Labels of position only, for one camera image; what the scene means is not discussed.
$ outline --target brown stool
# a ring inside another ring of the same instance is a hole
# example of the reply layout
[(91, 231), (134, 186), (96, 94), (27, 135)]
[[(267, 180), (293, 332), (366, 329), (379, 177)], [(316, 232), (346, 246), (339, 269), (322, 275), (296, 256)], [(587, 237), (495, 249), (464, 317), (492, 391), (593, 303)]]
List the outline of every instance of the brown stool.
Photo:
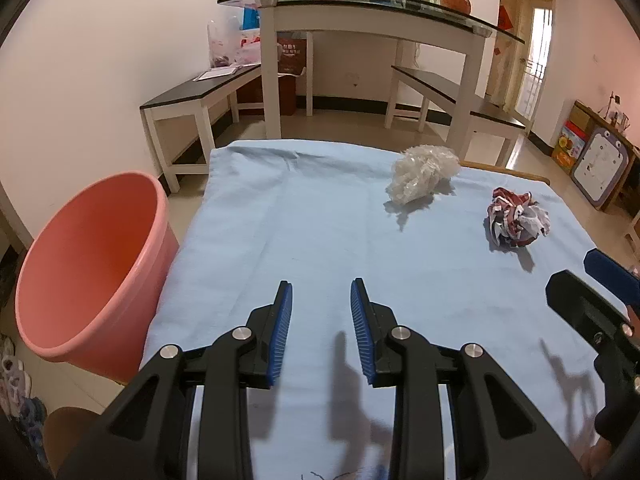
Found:
[(42, 439), (54, 476), (58, 474), (66, 456), (99, 416), (84, 408), (65, 406), (58, 408), (46, 418)]

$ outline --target glass table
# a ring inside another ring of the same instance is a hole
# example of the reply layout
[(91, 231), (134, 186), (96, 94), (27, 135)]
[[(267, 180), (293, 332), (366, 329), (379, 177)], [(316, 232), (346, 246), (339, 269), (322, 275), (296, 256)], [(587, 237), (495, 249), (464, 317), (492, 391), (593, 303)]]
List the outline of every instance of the glass table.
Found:
[(276, 33), (307, 31), (307, 114), (312, 111), (313, 31), (338, 30), (386, 36), (398, 40), (395, 65), (402, 60), (403, 43), (411, 41), (465, 55), (460, 92), (452, 115), (447, 146), (464, 159), (470, 143), (470, 110), (487, 38), (517, 36), (473, 16), (423, 0), (219, 0), (219, 4), (260, 12), (262, 93), (264, 118), (270, 139), (280, 138)]

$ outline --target white table leg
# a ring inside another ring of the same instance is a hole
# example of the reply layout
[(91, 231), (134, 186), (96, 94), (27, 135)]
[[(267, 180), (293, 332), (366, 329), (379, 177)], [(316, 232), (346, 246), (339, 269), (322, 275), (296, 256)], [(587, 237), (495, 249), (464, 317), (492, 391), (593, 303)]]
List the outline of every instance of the white table leg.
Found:
[(314, 114), (314, 34), (306, 34), (306, 116)]
[(500, 150), (500, 154), (498, 155), (498, 160), (495, 161), (496, 166), (500, 166), (501, 168), (507, 167), (507, 162), (511, 158), (511, 153), (513, 153), (513, 149), (516, 147), (517, 139), (504, 139), (502, 143), (502, 149)]
[(465, 67), (462, 69), (460, 91), (453, 111), (449, 134), (447, 135), (447, 147), (450, 148), (460, 160), (465, 160), (466, 152), (471, 143), (473, 131), (471, 124), (471, 105), (478, 86), (478, 76), (484, 52), (484, 38), (473, 35), (471, 45), (465, 57)]
[(194, 113), (196, 117), (196, 126), (198, 128), (198, 136), (202, 145), (202, 153), (204, 160), (209, 163), (211, 150), (215, 149), (216, 143), (213, 140), (213, 132), (211, 131), (211, 123), (209, 122), (209, 109), (206, 106), (198, 104), (198, 110)]
[(149, 132), (151, 141), (153, 142), (154, 148), (156, 149), (156, 155), (158, 156), (158, 161), (160, 162), (160, 167), (162, 168), (162, 172), (164, 173), (166, 182), (169, 185), (169, 190), (171, 190), (172, 193), (177, 193), (178, 191), (180, 191), (180, 184), (178, 184), (178, 178), (175, 176), (175, 173), (171, 169), (171, 161), (166, 160), (164, 152), (162, 151), (162, 146), (158, 137), (158, 131), (156, 130), (156, 122), (154, 121), (153, 113), (150, 108), (147, 108), (144, 111), (145, 113), (143, 117), (146, 123), (146, 129)]
[(231, 117), (235, 123), (240, 122), (240, 111), (238, 110), (238, 94), (233, 91), (229, 94), (229, 108), (231, 108)]
[[(394, 65), (402, 66), (402, 53), (404, 52), (404, 41), (396, 41), (396, 58), (394, 59)], [(389, 101), (386, 104), (385, 115), (385, 128), (388, 130), (391, 128), (391, 122), (394, 120), (394, 113), (396, 111), (396, 103), (398, 102), (398, 88), (400, 86), (400, 79), (398, 78), (398, 72), (391, 70), (391, 87), (389, 89)]]
[(426, 97), (422, 98), (422, 106), (420, 107), (420, 120), (418, 120), (418, 131), (422, 133), (424, 131), (424, 125), (427, 122), (427, 113), (429, 111), (429, 100)]
[(268, 139), (281, 139), (280, 95), (278, 93), (278, 38), (275, 7), (260, 9), (260, 58), (262, 61), (262, 100)]

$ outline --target red and white crumpled paper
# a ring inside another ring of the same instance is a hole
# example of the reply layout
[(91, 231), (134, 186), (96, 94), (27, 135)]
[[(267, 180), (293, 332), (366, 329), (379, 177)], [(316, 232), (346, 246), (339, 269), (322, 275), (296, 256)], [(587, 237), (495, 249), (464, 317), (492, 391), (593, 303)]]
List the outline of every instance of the red and white crumpled paper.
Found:
[(530, 192), (518, 195), (497, 187), (487, 212), (492, 239), (499, 246), (524, 247), (538, 235), (549, 234), (549, 213), (533, 200)]

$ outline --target ribbed blue pad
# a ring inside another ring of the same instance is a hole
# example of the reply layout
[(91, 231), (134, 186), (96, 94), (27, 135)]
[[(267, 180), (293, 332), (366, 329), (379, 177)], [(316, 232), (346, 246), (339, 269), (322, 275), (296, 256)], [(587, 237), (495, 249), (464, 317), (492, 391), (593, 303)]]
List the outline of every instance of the ribbed blue pad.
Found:
[(293, 287), (289, 283), (282, 298), (282, 303), (278, 307), (278, 317), (271, 334), (269, 342), (269, 365), (267, 367), (267, 381), (270, 386), (280, 375), (282, 369), (282, 359), (284, 357), (284, 347), (287, 343), (287, 333), (289, 333), (289, 321), (291, 320), (291, 307), (293, 304)]
[(355, 280), (351, 283), (351, 315), (353, 316), (353, 327), (356, 331), (358, 352), (360, 352), (362, 373), (367, 378), (367, 382), (373, 384), (376, 378), (376, 365), (373, 361), (373, 339), (369, 331), (367, 316), (364, 313), (364, 305)]
[(625, 305), (640, 305), (640, 280), (603, 252), (589, 251), (584, 257), (584, 270)]

